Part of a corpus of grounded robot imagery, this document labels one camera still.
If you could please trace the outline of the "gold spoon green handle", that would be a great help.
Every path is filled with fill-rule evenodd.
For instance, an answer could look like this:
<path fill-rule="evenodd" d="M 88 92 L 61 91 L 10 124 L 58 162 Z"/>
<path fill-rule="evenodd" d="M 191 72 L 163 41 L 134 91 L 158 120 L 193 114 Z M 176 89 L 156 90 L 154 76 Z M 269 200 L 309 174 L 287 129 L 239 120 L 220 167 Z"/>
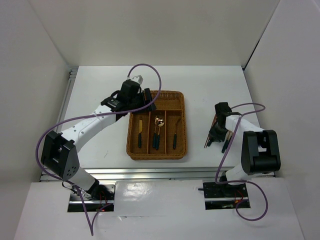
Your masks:
<path fill-rule="evenodd" d="M 156 141 L 155 141 L 155 149 L 159 149 L 160 145 L 160 132 L 161 132 L 161 127 L 165 124 L 165 121 L 163 118 L 158 119 L 158 133 L 156 135 Z"/>
<path fill-rule="evenodd" d="M 155 117 L 154 120 L 154 124 L 155 124 L 155 128 L 154 128 L 154 134 L 153 134 L 153 141 L 152 141 L 152 147 L 155 149 L 156 145 L 157 145 L 157 127 L 159 126 L 159 116 Z"/>

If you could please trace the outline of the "gold knife green handle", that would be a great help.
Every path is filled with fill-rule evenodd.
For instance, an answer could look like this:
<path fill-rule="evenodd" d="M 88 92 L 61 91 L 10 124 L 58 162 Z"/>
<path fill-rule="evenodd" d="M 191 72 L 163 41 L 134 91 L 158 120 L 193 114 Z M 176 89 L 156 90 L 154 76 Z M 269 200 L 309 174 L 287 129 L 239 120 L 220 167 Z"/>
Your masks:
<path fill-rule="evenodd" d="M 139 119 L 138 148 L 142 147 L 143 120 Z"/>

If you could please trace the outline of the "gold fork green handle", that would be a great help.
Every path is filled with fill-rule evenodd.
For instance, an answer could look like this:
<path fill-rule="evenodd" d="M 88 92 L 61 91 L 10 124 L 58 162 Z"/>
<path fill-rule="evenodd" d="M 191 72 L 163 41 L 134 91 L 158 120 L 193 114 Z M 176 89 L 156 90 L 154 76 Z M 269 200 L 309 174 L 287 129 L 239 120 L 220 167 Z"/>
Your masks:
<path fill-rule="evenodd" d="M 177 148 L 177 130 L 178 130 L 178 125 L 180 121 L 181 121 L 181 117 L 175 123 L 175 131 L 174 131 L 173 144 L 172 144 L 173 150 Z"/>

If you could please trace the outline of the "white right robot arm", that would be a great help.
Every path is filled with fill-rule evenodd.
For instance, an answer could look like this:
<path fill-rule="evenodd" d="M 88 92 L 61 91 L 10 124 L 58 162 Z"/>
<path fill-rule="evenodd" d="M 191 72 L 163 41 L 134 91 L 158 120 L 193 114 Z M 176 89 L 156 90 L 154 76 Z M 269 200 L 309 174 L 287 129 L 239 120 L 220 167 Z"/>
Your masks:
<path fill-rule="evenodd" d="M 219 102 L 214 106 L 214 119 L 204 145 L 209 147 L 213 143 L 223 143 L 223 157 L 215 176 L 215 183 L 223 196 L 230 196 L 236 185 L 247 183 L 255 175 L 269 174 L 281 168 L 277 133 L 274 130 L 260 128 L 244 119 L 244 116 L 253 114 L 253 111 L 234 111 L 242 106 L 245 104 L 230 107 L 227 102 Z M 240 137 L 241 140 L 240 163 L 219 177 L 236 137 Z"/>

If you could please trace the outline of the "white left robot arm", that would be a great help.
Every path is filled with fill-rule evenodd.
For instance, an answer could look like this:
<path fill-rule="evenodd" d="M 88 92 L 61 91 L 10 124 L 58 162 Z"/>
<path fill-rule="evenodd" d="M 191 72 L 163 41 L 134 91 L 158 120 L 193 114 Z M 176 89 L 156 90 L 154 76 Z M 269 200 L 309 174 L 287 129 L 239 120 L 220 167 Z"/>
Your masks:
<path fill-rule="evenodd" d="M 142 76 L 122 83 L 121 89 L 104 99 L 92 117 L 85 118 L 60 133 L 52 130 L 44 140 L 41 163 L 65 182 L 81 189 L 88 200 L 99 195 L 99 181 L 81 166 L 78 153 L 95 135 L 127 115 L 127 111 L 141 110 L 152 101 L 148 89 L 142 90 Z"/>

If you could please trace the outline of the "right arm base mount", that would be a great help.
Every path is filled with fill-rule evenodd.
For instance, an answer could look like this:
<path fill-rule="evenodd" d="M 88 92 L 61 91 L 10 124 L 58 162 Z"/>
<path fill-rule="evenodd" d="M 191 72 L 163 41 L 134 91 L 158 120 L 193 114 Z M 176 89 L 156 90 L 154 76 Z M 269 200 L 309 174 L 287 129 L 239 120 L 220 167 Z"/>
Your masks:
<path fill-rule="evenodd" d="M 198 191 L 203 193 L 206 210 L 249 209 L 251 207 L 246 185 L 204 182 Z"/>

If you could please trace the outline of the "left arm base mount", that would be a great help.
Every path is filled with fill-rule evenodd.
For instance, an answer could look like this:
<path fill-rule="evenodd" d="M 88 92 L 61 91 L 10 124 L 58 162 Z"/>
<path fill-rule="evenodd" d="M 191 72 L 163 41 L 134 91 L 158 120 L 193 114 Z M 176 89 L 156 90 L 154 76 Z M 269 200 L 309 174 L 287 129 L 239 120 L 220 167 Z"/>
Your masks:
<path fill-rule="evenodd" d="M 68 213 L 84 212 L 81 198 L 83 198 L 88 212 L 98 212 L 100 209 L 102 209 L 102 212 L 114 211 L 115 184 L 100 184 L 92 193 L 87 193 L 83 189 L 80 189 L 81 196 L 74 185 L 70 185 L 64 181 L 61 185 L 63 188 L 70 190 Z"/>

